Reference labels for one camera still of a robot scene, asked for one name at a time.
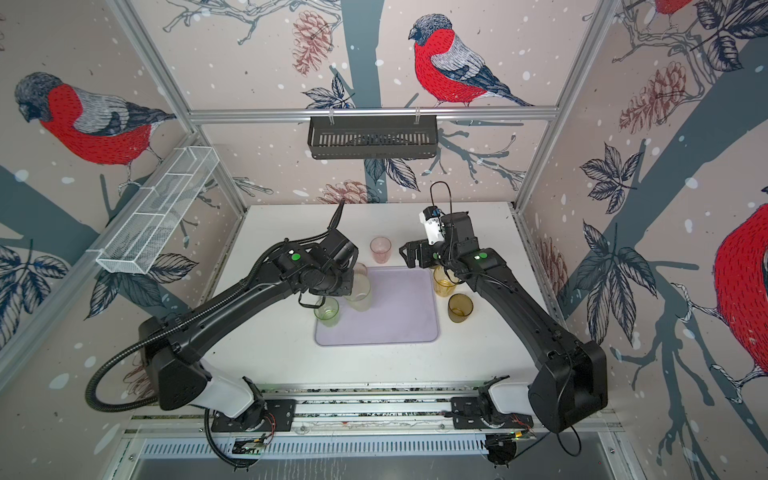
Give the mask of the pink glass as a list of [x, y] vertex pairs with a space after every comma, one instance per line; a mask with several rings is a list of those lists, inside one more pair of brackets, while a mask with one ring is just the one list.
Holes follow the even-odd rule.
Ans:
[[377, 264], [386, 264], [391, 256], [392, 243], [387, 237], [378, 236], [371, 240], [370, 250]]

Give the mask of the bright green faceted glass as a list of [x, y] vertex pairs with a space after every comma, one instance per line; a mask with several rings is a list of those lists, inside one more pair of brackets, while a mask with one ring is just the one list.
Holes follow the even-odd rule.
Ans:
[[323, 297], [314, 308], [316, 320], [323, 326], [332, 328], [339, 323], [340, 307], [333, 297]]

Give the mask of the tall pale green dimpled glass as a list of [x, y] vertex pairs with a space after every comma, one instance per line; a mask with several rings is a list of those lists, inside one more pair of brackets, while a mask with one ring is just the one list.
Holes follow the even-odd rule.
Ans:
[[364, 312], [372, 305], [372, 287], [368, 278], [368, 268], [365, 264], [358, 263], [353, 272], [352, 290], [345, 296], [345, 300], [352, 309]]

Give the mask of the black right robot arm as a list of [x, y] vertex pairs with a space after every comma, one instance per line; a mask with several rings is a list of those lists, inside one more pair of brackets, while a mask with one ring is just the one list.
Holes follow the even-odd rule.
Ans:
[[409, 268], [440, 265], [485, 299], [517, 335], [538, 369], [527, 387], [531, 414], [561, 433], [608, 404], [607, 361], [594, 341], [583, 342], [556, 322], [524, 289], [506, 261], [482, 248], [466, 212], [426, 207], [427, 237], [399, 252]]

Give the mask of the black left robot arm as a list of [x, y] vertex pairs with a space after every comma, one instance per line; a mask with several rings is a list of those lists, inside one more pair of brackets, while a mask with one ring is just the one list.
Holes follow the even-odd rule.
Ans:
[[359, 250], [331, 229], [319, 241], [284, 240], [262, 254], [249, 274], [221, 294], [174, 319], [139, 327], [141, 360], [164, 411], [187, 405], [217, 412], [242, 430], [260, 426], [265, 401], [247, 377], [234, 378], [204, 361], [227, 335], [266, 308], [305, 293], [321, 299], [350, 294]]

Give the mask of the lilac plastic tray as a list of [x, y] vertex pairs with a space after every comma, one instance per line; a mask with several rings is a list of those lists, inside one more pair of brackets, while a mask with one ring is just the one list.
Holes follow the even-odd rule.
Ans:
[[316, 324], [322, 347], [429, 343], [439, 336], [439, 314], [429, 270], [376, 267], [367, 271], [370, 307], [340, 301], [338, 322]]

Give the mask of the yellow amber glass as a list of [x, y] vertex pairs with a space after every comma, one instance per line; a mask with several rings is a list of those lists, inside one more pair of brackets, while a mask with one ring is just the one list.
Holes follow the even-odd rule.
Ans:
[[448, 298], [453, 295], [460, 280], [451, 270], [446, 270], [442, 266], [433, 269], [433, 287], [439, 297]]

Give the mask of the dark olive glass near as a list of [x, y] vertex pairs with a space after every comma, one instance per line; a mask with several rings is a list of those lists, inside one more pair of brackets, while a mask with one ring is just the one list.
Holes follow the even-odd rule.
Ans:
[[447, 303], [449, 319], [453, 323], [463, 323], [474, 311], [472, 299], [465, 294], [454, 294]]

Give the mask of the aluminium back crossbar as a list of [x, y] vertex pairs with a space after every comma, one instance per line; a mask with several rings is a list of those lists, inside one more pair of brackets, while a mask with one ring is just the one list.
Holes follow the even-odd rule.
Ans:
[[357, 109], [221, 109], [190, 110], [188, 120], [194, 125], [302, 123], [314, 117], [336, 120], [342, 117], [406, 116], [416, 119], [434, 116], [439, 121], [553, 121], [559, 117], [556, 106], [485, 106], [485, 107], [414, 107], [414, 108], [357, 108]]

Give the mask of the aluminium front rail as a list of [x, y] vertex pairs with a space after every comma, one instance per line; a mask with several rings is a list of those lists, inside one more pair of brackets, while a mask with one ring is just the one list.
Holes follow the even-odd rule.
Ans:
[[[521, 415], [509, 426], [481, 420], [478, 388], [466, 385], [408, 388], [262, 388], [279, 433], [291, 435], [354, 435], [455, 433], [459, 424], [471, 432], [523, 431]], [[469, 406], [456, 406], [460, 399]], [[193, 406], [173, 412], [157, 406], [131, 414], [124, 432], [138, 434], [168, 432], [175, 435], [202, 434], [202, 410]], [[592, 414], [575, 426], [579, 433], [624, 432], [612, 408]]]

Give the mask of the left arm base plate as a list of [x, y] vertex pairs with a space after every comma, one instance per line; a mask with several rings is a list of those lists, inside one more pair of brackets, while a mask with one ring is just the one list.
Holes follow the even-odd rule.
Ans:
[[214, 433], [280, 433], [291, 430], [297, 402], [294, 399], [258, 401], [237, 418], [215, 412], [211, 430]]

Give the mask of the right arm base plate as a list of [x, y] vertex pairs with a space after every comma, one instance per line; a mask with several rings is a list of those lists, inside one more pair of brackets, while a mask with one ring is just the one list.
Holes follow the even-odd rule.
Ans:
[[478, 397], [452, 397], [450, 408], [443, 413], [457, 430], [472, 429], [519, 429], [530, 430], [534, 426], [530, 415], [501, 413], [490, 399]]

